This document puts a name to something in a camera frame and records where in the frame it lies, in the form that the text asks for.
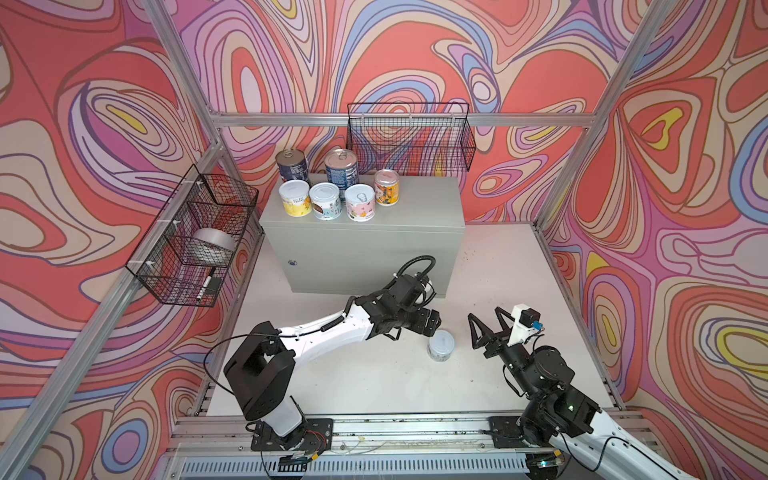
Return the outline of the small white blue can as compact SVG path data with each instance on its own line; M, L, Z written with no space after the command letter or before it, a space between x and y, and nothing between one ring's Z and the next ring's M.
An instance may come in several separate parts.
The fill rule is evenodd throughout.
M454 336L443 329L437 330L429 338L427 352L429 357L436 362L445 362L450 359L456 347Z

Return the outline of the small white can pull tab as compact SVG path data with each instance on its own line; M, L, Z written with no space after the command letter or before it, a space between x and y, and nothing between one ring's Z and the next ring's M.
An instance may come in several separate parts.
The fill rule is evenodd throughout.
M366 222L375 216L376 197L374 189L366 184L355 184L345 190L347 216L354 222Z

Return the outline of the small pink can silver lid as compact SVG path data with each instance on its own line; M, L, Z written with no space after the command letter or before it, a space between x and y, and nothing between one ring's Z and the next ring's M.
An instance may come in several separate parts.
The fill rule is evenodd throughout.
M376 203L381 206L393 206L400 199L400 176L390 169L382 169L374 175Z

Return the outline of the tall light blue can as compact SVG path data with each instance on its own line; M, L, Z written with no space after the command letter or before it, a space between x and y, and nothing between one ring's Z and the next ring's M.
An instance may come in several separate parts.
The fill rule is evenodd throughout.
M349 149L334 148L323 157L327 180L336 185L340 195L359 182L358 157Z

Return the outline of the small yellow can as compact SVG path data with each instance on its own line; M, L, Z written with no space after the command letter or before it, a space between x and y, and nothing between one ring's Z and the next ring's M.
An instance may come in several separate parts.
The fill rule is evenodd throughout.
M310 186L304 180L289 180L278 189L283 208L291 217L304 217L311 212Z

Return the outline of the tall dark blue can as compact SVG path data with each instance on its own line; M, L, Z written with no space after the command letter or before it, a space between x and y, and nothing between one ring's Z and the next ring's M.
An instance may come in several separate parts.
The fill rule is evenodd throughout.
M291 180L309 181L309 166L303 151L298 149L285 149L278 152L275 161L281 179L284 182Z

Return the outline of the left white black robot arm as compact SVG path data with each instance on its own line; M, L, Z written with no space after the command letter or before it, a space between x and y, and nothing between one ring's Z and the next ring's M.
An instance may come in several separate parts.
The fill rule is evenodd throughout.
M349 297L337 313L293 327L277 328L266 321L242 335L223 373L244 418L269 428L280 450L306 449L310 439L316 441L315 451L325 450L329 442L288 395L293 373L341 347L378 336L397 341L404 330L434 336L441 325L439 312L429 307L436 297L429 278L435 265L432 255L416 256L385 286Z

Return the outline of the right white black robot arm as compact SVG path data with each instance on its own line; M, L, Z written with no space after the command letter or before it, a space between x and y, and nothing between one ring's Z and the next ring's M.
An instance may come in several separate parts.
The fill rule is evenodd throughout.
M488 359L500 358L503 371L513 379L513 391L527 400L517 421L521 442L561 449L603 479L692 477L632 436L573 385L575 371L561 352L535 344L544 334L538 311L518 304L510 311L497 307L494 314L498 331L476 315L467 315L471 345Z

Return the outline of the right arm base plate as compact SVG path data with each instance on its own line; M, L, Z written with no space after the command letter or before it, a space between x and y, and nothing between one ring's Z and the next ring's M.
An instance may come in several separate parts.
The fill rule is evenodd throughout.
M568 434L578 436L580 431L568 427L558 429L552 418L543 415L491 416L487 434L495 448L550 447L551 441Z

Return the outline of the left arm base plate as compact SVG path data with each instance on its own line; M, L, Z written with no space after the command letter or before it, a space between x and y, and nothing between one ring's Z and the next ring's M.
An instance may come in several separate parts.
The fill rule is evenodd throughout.
M252 434L252 451L322 453L332 446L333 420L305 419L285 436L279 436L272 427L260 420L249 422L246 431Z

